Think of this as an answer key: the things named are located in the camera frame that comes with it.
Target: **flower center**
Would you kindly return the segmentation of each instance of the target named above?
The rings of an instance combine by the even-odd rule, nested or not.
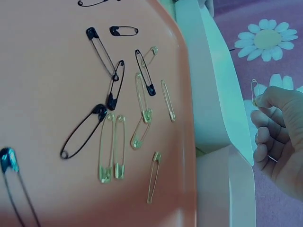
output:
[[[268,50],[281,43],[281,35],[273,30],[262,30],[256,34],[254,43],[258,49]]]

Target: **safety pin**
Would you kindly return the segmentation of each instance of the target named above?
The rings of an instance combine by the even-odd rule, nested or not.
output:
[[[137,96],[138,96],[139,106],[140,106],[140,110],[141,110],[141,113],[143,116],[143,120],[146,124],[149,124],[152,121],[152,109],[148,108],[148,106],[147,106],[142,74],[139,72],[136,73],[136,90],[137,90]],[[143,107],[141,94],[144,99],[145,108]]]
[[[1,164],[1,169],[2,169],[2,173],[3,173],[5,187],[6,187],[8,195],[9,195],[9,200],[10,200],[10,203],[11,203],[11,205],[14,209],[14,212],[15,212],[17,218],[18,218],[19,223],[21,224],[21,226],[25,227],[25,224],[24,224],[24,222],[22,220],[22,217],[20,216],[20,214],[17,210],[17,207],[15,205],[15,202],[13,200],[12,194],[11,194],[10,189],[9,189],[9,183],[8,183],[8,180],[7,180],[7,177],[6,177],[6,174],[5,174],[8,168],[11,168],[14,172],[17,173],[19,181],[20,181],[21,186],[22,186],[22,190],[25,194],[27,202],[28,202],[28,204],[30,206],[30,209],[33,213],[33,216],[35,218],[35,222],[36,222],[38,227],[41,227],[39,219],[38,219],[37,214],[35,212],[34,206],[33,206],[32,202],[30,200],[30,197],[27,193],[27,189],[26,189],[25,184],[23,182],[23,179],[22,179],[22,176],[21,176],[21,173],[20,173],[20,169],[19,169],[19,165],[17,163],[16,153],[15,153],[15,150],[13,148],[3,148],[3,149],[1,149],[1,151],[0,151],[0,164]]]
[[[174,109],[172,107],[170,96],[169,96],[169,91],[167,90],[167,86],[166,86],[164,80],[161,80],[161,87],[162,87],[164,99],[166,102],[167,110],[169,111],[170,120],[171,120],[171,122],[174,122],[176,120],[176,115],[175,115]]]
[[[101,60],[101,62],[102,62],[102,64],[103,64],[103,66],[104,66],[104,68],[106,69],[107,73],[110,75],[110,77],[111,77],[114,81],[118,81],[118,80],[119,80],[119,77],[118,77],[118,75],[117,75],[117,73],[116,73],[114,64],[113,64],[112,60],[110,59],[110,56],[109,56],[108,52],[106,51],[105,46],[103,45],[103,43],[102,43],[102,41],[101,41],[99,35],[97,34],[95,28],[94,28],[94,27],[89,27],[88,29],[86,29],[86,35],[87,35],[88,39],[90,40],[91,44],[93,45],[93,47],[94,47],[94,49],[95,49],[95,51],[96,51],[98,57],[100,58],[100,60]],[[94,38],[99,40],[99,43],[101,44],[101,46],[102,46],[102,48],[103,48],[103,50],[104,50],[104,52],[105,52],[105,54],[106,54],[106,56],[107,56],[107,59],[108,59],[108,61],[109,61],[109,63],[110,63],[110,66],[112,67],[113,73],[111,73],[110,70],[109,70],[109,69],[107,68],[107,66],[105,65],[105,63],[104,63],[104,61],[103,61],[103,59],[102,59],[102,57],[101,57],[99,51],[97,50],[96,45],[95,45],[94,42],[93,42],[93,39],[94,39]]]
[[[124,179],[124,172],[125,172],[125,150],[126,150],[126,143],[125,143],[125,122],[126,118],[122,115],[119,115],[116,119],[116,124],[115,124],[115,148],[114,148],[114,157],[115,157],[115,179]],[[117,157],[117,126],[119,123],[123,124],[123,158],[122,158],[122,164],[119,164],[118,162],[118,157]]]
[[[157,173],[156,173],[156,177],[155,177],[155,182],[154,182],[152,193],[151,193],[152,173],[153,173],[153,167],[155,165],[155,162],[157,163],[158,167],[157,167]],[[161,154],[159,152],[156,152],[154,154],[154,156],[153,156],[153,159],[152,159],[152,169],[151,169],[150,184],[148,186],[147,204],[151,204],[152,203],[152,197],[153,197],[153,194],[154,194],[155,188],[156,188],[156,183],[157,183],[157,178],[158,178],[158,173],[159,173],[160,162],[161,162]]]
[[[258,86],[258,96],[260,95],[260,87],[259,87],[259,83],[257,82],[256,79],[252,79],[251,80],[251,103],[253,106],[257,107],[257,103],[256,103],[256,97],[254,97],[254,87],[253,87],[253,83],[256,83]]]
[[[106,2],[106,1],[108,1],[108,0],[103,0],[103,1],[101,1],[101,2],[98,2],[98,3],[95,3],[95,4],[91,4],[91,5],[83,5],[82,0],[79,0],[79,1],[78,1],[78,5],[79,5],[79,6],[82,6],[82,7],[90,7],[90,6],[99,5],[99,4],[101,4],[101,3],[103,3],[103,2]]]
[[[147,63],[147,66],[149,66],[149,65],[151,64],[152,60],[153,60],[153,59],[155,58],[155,56],[158,54],[158,51],[159,51],[159,49],[158,49],[156,46],[152,46],[152,47],[148,50],[148,52],[143,56],[143,58],[145,59],[146,56],[148,55],[148,53],[152,53],[152,58],[151,58],[151,60]],[[142,65],[143,68],[146,67],[144,61],[141,62],[141,65]]]
[[[137,131],[138,131],[138,129],[139,129],[139,126],[140,126],[141,122],[144,122],[144,121],[143,121],[143,116],[141,117],[140,121],[138,122],[137,127],[136,127],[136,129],[135,129],[135,131],[134,131],[134,134],[133,134],[133,136],[132,136],[132,139],[131,139],[131,146],[132,146],[132,148],[135,149],[135,150],[136,150],[136,149],[139,149],[139,148],[142,146],[143,140],[144,140],[144,138],[146,137],[147,132],[148,132],[148,129],[150,128],[150,125],[151,125],[151,123],[147,124],[147,127],[146,127],[146,129],[145,129],[145,131],[144,131],[144,134],[142,135],[141,138],[139,138],[139,137],[137,136]]]
[[[112,143],[111,143],[111,151],[110,151],[110,160],[109,160],[109,166],[103,167],[102,166],[102,156],[103,156],[103,130],[105,122],[102,126],[102,132],[100,135],[100,151],[99,151],[99,179],[101,183],[109,183],[112,178],[112,172],[113,172],[113,157],[114,157],[114,145],[115,145],[115,115],[113,113],[109,113],[106,117],[107,121],[112,122]]]
[[[141,69],[141,66],[140,66],[141,64],[139,63],[139,60],[138,60],[138,55],[140,55],[140,57],[141,57],[141,61],[140,61],[140,62],[144,62],[144,65],[146,65],[145,60],[144,60],[144,58],[143,58],[141,52],[137,49],[137,50],[135,50],[135,56],[136,56],[136,60],[137,60],[137,64],[138,64],[139,70],[140,70],[141,75],[142,75],[142,77],[143,77],[143,80],[144,80],[144,83],[145,83],[145,85],[146,85],[148,94],[149,94],[150,96],[154,96],[154,95],[156,95],[156,90],[155,90],[154,85],[152,84],[152,79],[151,79],[150,73],[149,73],[149,71],[148,71],[147,66],[144,67],[145,70],[146,70],[146,72],[147,72],[147,75],[148,75],[148,79],[149,79],[148,82],[149,82],[149,84],[150,84],[150,85],[147,85],[146,80],[145,80],[145,77],[144,77],[143,72],[142,72],[142,69]]]
[[[119,30],[119,28],[131,28],[134,30],[134,34],[130,34],[130,35],[124,35],[124,34],[120,34],[117,30]],[[111,26],[109,28],[109,31],[110,33],[113,35],[113,36],[134,36],[136,34],[139,33],[139,29],[136,28],[136,27],[131,27],[131,26]]]
[[[122,83],[123,83],[124,72],[125,72],[125,63],[124,63],[124,60],[120,60],[118,62],[117,68],[115,69],[115,75],[117,75],[117,70],[118,70],[119,66],[123,67],[122,79],[121,79],[121,83],[120,83],[120,87],[119,87],[116,99],[114,99],[112,91],[113,91],[114,82],[117,82],[117,81],[115,81],[113,77],[111,79],[112,85],[111,85],[111,89],[110,89],[109,95],[107,97],[107,103],[106,103],[108,109],[110,109],[110,110],[115,110],[117,102],[118,102],[120,90],[121,90]]]
[[[95,128],[93,129],[93,131],[90,133],[90,135],[88,136],[88,138],[84,141],[84,143],[81,145],[81,147],[71,156],[69,156],[68,152],[65,150],[65,147],[68,143],[68,141],[71,139],[71,137],[73,136],[73,134],[76,132],[76,130],[92,115],[92,114],[98,114],[98,123],[95,126]],[[89,115],[87,115],[78,125],[77,127],[71,132],[71,134],[69,135],[69,137],[67,138],[67,140],[65,141],[61,151],[60,151],[60,157],[62,159],[70,159],[72,157],[74,157],[76,154],[78,154],[82,148],[86,145],[86,143],[89,141],[89,139],[91,138],[91,136],[94,134],[94,132],[96,131],[97,127],[100,125],[100,123],[103,121],[103,119],[105,118],[107,114],[107,108],[103,105],[103,104],[98,104],[96,105],[92,111],[89,113]]]

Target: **gold safety pin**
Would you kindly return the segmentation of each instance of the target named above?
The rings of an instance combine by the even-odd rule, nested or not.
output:
[[[119,115],[116,119],[116,124],[115,124],[115,148],[114,148],[114,157],[115,157],[115,179],[124,179],[124,172],[125,172],[125,150],[126,150],[126,143],[125,143],[125,122],[126,118],[122,115]],[[117,157],[117,148],[116,148],[116,143],[117,143],[117,126],[119,123],[123,124],[123,157],[122,157],[122,164],[119,164],[118,162],[118,157]]]
[[[151,193],[151,184],[152,184],[152,173],[153,173],[153,167],[155,165],[155,162],[157,163],[157,172],[156,172],[156,177],[155,177],[155,182],[153,185],[153,189],[152,189],[152,193]],[[151,204],[152,203],[152,197],[153,194],[155,192],[155,188],[156,188],[156,183],[157,183],[157,178],[158,178],[158,173],[159,173],[159,166],[160,166],[160,162],[161,162],[161,154],[159,152],[156,152],[153,156],[153,160],[152,160],[152,169],[151,169],[151,177],[150,177],[150,184],[148,186],[148,196],[147,196],[147,204]]]
[[[110,160],[109,166],[103,167],[102,166],[102,156],[103,156],[103,138],[102,134],[104,131],[104,125],[106,122],[112,122],[112,143],[111,143],[111,150],[110,150]],[[101,183],[109,183],[112,178],[113,172],[113,156],[114,156],[114,145],[115,145],[115,115],[113,113],[109,113],[106,116],[106,120],[102,126],[102,132],[100,135],[100,151],[99,151],[99,179]]]
[[[146,129],[145,129],[145,131],[144,131],[144,134],[142,135],[141,138],[139,138],[139,137],[137,136],[137,131],[138,131],[139,126],[140,126],[140,124],[141,124],[142,122],[144,122],[144,121],[143,121],[143,116],[141,117],[140,121],[138,122],[137,127],[136,127],[136,129],[135,129],[135,131],[134,131],[134,134],[133,134],[133,136],[132,136],[132,139],[131,139],[131,146],[132,146],[132,148],[135,149],[135,150],[136,150],[136,149],[139,149],[139,148],[142,146],[143,140],[144,140],[144,138],[146,137],[147,132],[148,132],[148,129],[150,128],[150,125],[151,125],[150,123],[147,124],[147,127],[146,127]]]
[[[145,88],[144,82],[141,73],[136,73],[136,90],[139,101],[140,110],[143,116],[143,120],[146,124],[151,123],[152,121],[152,109],[148,108],[146,96],[145,96]]]
[[[167,110],[169,111],[169,117],[171,122],[174,122],[176,120],[176,115],[174,112],[174,108],[172,107],[170,96],[169,96],[169,91],[167,90],[167,86],[164,82],[164,80],[161,80],[161,87],[164,95],[164,99],[166,102]]]
[[[252,80],[251,80],[251,97],[252,97],[251,103],[252,103],[253,106],[256,106],[256,107],[257,107],[256,97],[254,97],[254,86],[253,86],[253,83],[256,83],[257,86],[258,86],[258,95],[257,95],[257,96],[260,95],[260,86],[259,86],[259,84],[258,84],[258,82],[257,82],[256,79],[252,79]]]
[[[141,62],[141,65],[143,68],[145,68],[146,66],[149,66],[149,64],[151,64],[152,60],[155,58],[155,56],[158,54],[159,49],[156,46],[152,46],[148,52],[146,52],[146,54],[143,56],[144,59],[146,59],[147,55],[149,53],[152,53],[152,58],[151,60],[145,65],[144,61]]]

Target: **hand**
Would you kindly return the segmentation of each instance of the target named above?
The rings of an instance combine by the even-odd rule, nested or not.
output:
[[[303,201],[303,93],[268,87],[256,104],[260,110],[251,113],[258,128],[256,165],[283,192]]]
[[[208,8],[210,15],[214,17],[214,0],[200,0],[200,2]]]

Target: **pink tray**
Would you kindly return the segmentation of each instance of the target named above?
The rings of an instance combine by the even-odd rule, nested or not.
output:
[[[139,28],[134,37],[113,37],[109,27]],[[101,126],[69,160],[59,151],[74,127],[105,103],[110,78],[85,30],[95,27],[114,63],[124,59],[125,78],[115,115],[126,117],[125,179],[101,184]],[[109,0],[82,8],[77,0],[4,1],[0,7],[0,147],[16,150],[25,185],[43,227],[194,227],[196,158],[187,49],[175,22],[156,0]],[[149,66],[157,95],[147,96],[153,122],[143,146],[129,144],[141,117],[136,96],[135,49],[159,53]],[[169,119],[160,80],[177,116]],[[90,118],[68,146],[70,154],[97,120]],[[105,141],[111,134],[103,133]],[[147,205],[154,152],[162,154],[153,203]],[[9,171],[18,210],[35,226],[17,177]],[[1,226],[18,226],[0,177]]]

